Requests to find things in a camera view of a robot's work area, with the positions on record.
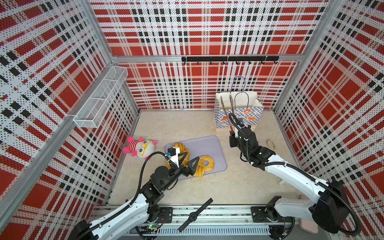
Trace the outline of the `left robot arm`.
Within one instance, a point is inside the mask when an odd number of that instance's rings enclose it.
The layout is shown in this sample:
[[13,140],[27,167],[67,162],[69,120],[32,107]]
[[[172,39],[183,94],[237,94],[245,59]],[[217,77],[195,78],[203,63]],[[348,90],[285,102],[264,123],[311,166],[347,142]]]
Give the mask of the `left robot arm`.
[[194,175],[200,160],[199,157],[187,162],[187,166],[169,170],[166,166],[158,167],[151,175],[150,180],[142,185],[143,174],[147,162],[155,155],[160,155],[166,160],[168,154],[154,152],[144,161],[137,191],[134,197],[109,214],[90,223],[82,220],[71,231],[70,240],[117,240],[133,228],[148,220],[154,221],[159,214],[158,202],[164,197],[164,191],[173,184],[180,175]]

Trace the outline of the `round ridged fake bread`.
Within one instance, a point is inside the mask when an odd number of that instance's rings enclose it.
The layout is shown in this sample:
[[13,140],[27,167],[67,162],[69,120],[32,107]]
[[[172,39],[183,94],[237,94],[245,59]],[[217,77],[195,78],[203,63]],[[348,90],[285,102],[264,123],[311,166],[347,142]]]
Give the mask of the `round ridged fake bread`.
[[186,157],[185,157],[185,160],[189,160],[190,159],[190,152],[189,152],[189,149],[187,149],[185,147],[185,145],[183,145],[182,143],[175,143],[173,145],[173,147],[177,147],[179,148],[180,150],[180,153],[187,153]]

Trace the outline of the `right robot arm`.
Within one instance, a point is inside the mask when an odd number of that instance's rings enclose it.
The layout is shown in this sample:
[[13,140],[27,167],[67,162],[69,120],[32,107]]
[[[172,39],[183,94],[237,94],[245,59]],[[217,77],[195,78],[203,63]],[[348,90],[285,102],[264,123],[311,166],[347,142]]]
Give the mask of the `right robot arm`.
[[243,162],[279,177],[308,197],[309,203],[275,197],[271,204],[279,216],[312,220],[333,234],[342,232],[357,236],[361,233],[361,222],[350,206],[343,184],[314,177],[289,164],[274,151],[259,146],[250,127],[233,126],[229,142],[230,147],[240,150]]

